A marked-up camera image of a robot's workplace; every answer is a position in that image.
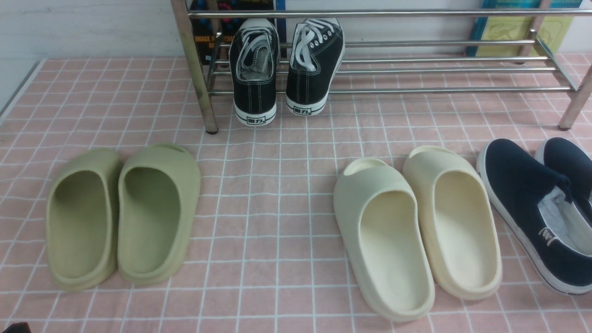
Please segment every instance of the black sneaker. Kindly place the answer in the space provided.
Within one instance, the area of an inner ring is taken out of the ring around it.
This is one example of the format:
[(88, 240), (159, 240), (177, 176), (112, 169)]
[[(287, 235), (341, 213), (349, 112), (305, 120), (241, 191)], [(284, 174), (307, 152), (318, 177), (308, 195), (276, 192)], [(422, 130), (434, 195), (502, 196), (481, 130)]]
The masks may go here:
[(230, 46), (234, 111), (247, 126), (269, 124), (277, 112), (275, 70), (279, 37), (264, 18), (246, 20)]
[(573, 203), (570, 180), (507, 139), (483, 149), (477, 172), (541, 280), (562, 294), (592, 290), (592, 228)]
[(574, 202), (592, 225), (592, 160), (588, 155), (571, 141), (552, 137), (543, 142), (535, 158), (570, 179)]
[(343, 30), (336, 19), (307, 19), (296, 25), (286, 87), (292, 113), (313, 116), (323, 110), (344, 51)]

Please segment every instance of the white wall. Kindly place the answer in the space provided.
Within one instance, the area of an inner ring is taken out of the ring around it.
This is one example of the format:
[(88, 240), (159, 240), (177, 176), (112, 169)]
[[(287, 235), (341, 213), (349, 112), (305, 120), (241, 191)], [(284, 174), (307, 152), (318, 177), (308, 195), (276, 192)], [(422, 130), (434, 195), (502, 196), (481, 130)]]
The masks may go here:
[[(481, 0), (287, 0), (288, 9), (478, 8)], [(584, 1), (582, 8), (592, 8)], [(465, 39), (472, 18), (344, 19), (348, 40)], [(592, 52), (592, 17), (576, 18), (562, 52)], [(442, 52), (406, 49), (404, 52)], [(0, 0), (0, 58), (181, 55), (169, 0)]]

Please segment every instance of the navy slip-on shoe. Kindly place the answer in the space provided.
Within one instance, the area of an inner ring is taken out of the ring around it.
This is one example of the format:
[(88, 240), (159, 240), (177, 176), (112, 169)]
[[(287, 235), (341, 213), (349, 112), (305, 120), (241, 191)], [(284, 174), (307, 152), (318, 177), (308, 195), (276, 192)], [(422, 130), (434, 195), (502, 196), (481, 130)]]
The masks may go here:
[(592, 228), (573, 203), (570, 180), (507, 139), (483, 149), (477, 172), (541, 280), (562, 294), (592, 290)]
[(535, 158), (570, 179), (574, 202), (592, 225), (592, 160), (588, 155), (571, 141), (552, 137), (543, 142)]

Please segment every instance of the printed logo on heel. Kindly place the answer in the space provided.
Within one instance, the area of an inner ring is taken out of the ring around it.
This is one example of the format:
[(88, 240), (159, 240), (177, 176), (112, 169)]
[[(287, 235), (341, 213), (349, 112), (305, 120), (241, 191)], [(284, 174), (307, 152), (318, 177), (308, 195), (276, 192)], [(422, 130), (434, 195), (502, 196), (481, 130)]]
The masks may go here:
[(264, 124), (266, 124), (265, 117), (258, 117), (258, 118), (247, 117), (247, 124), (249, 124), (249, 125), (264, 125)]
[(313, 109), (294, 107), (294, 113), (301, 116), (310, 116), (313, 113)]

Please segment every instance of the beige slide sandal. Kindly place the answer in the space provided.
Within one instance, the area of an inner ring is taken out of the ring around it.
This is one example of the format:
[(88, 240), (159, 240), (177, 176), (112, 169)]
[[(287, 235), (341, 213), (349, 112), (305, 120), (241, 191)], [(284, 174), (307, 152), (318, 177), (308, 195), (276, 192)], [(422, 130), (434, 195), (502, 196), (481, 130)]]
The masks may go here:
[(416, 199), (394, 168), (374, 158), (349, 164), (333, 207), (362, 296), (392, 321), (424, 316), (434, 282), (417, 222)]
[(200, 184), (195, 158), (171, 143), (145, 148), (123, 166), (118, 260), (126, 280), (158, 283), (181, 267)]
[(423, 243), (434, 278), (467, 300), (495, 293), (501, 256), (485, 187), (464, 158), (437, 146), (421, 146), (403, 165), (419, 205)]
[(117, 266), (117, 177), (123, 163), (110, 149), (68, 162), (47, 198), (46, 244), (53, 283), (77, 292), (103, 282)]

